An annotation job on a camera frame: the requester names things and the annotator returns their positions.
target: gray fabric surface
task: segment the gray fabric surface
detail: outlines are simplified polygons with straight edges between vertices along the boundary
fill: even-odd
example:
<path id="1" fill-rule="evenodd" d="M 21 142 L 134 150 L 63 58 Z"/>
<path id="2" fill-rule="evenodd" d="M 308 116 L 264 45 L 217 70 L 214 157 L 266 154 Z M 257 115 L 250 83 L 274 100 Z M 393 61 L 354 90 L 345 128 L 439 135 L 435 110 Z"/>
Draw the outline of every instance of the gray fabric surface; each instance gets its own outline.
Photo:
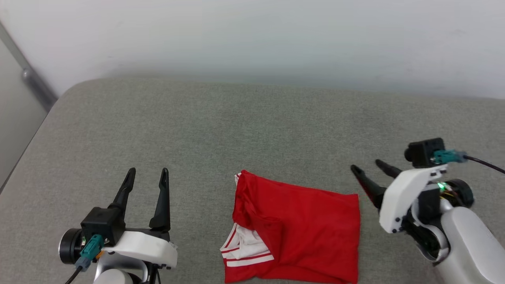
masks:
<path id="1" fill-rule="evenodd" d="M 147 227 L 163 167 L 170 171 L 176 269 L 163 283 L 222 283 L 220 246 L 232 226 L 242 169 L 282 182 L 359 193 L 360 283 L 435 283 L 430 263 L 404 234 L 387 234 L 349 170 L 382 185 L 381 158 L 400 168 L 412 141 L 505 165 L 505 101 L 407 97 L 287 86 L 103 79 L 78 84 L 54 106 L 0 195 L 0 283 L 64 283 L 62 234 L 107 206 L 136 167 L 126 223 Z M 475 212 L 505 244 L 505 179 L 475 163 L 449 177 L 474 188 Z M 94 268 L 75 283 L 92 283 Z M 248 283 L 288 283 L 253 279 Z"/>

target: red shirt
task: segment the red shirt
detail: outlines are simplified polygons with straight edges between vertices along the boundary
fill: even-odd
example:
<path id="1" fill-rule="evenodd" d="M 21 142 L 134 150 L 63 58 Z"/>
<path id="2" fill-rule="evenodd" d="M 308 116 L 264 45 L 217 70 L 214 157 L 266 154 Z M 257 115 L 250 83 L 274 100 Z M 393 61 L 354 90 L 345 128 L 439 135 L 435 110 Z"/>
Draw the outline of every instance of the red shirt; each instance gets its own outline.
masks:
<path id="1" fill-rule="evenodd" d="M 233 221 L 221 248 L 225 283 L 251 277 L 358 282 L 358 195 L 237 175 Z"/>

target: cable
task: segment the cable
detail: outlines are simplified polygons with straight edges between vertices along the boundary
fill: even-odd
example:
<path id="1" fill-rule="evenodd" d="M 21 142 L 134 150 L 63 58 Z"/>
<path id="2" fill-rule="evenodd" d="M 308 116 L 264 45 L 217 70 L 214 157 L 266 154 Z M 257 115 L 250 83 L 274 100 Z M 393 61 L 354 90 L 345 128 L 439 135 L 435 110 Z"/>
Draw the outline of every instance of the cable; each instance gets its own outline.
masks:
<path id="1" fill-rule="evenodd" d="M 160 271 L 156 269 L 156 276 L 158 277 L 158 284 L 161 284 Z"/>
<path id="2" fill-rule="evenodd" d="M 67 280 L 67 282 L 65 282 L 65 284 L 70 284 L 70 283 L 72 283 L 72 281 L 75 279 L 75 277 L 77 277 L 77 274 L 79 274 L 79 272 L 81 272 L 81 270 L 82 270 L 82 266 L 79 266 L 79 267 L 75 270 L 74 274 L 72 274 L 72 276 L 70 276 L 70 278 Z"/>
<path id="3" fill-rule="evenodd" d="M 449 202 L 451 202 L 451 204 L 454 206 L 454 204 L 452 203 L 452 201 L 454 200 L 455 202 L 457 202 L 460 206 L 462 207 L 466 207 L 465 204 L 463 204 L 463 201 L 461 200 L 461 198 L 458 196 L 458 193 L 457 192 L 454 192 L 454 191 L 451 191 L 451 193 L 449 192 L 442 192 L 440 194 L 440 198 L 444 198 L 444 199 L 447 199 L 449 200 Z"/>
<path id="4" fill-rule="evenodd" d="M 467 156 L 467 155 L 464 155 L 463 158 L 465 158 L 467 160 L 470 160 L 470 161 L 477 162 L 477 163 L 482 164 L 484 166 L 490 167 L 491 169 L 497 170 L 497 171 L 499 171 L 502 174 L 505 174 L 505 170 L 504 169 L 499 168 L 499 167 L 497 167 L 497 166 L 495 166 L 493 164 L 489 164 L 486 161 L 482 161 L 481 159 L 477 159 L 477 158 L 470 157 L 470 156 Z"/>

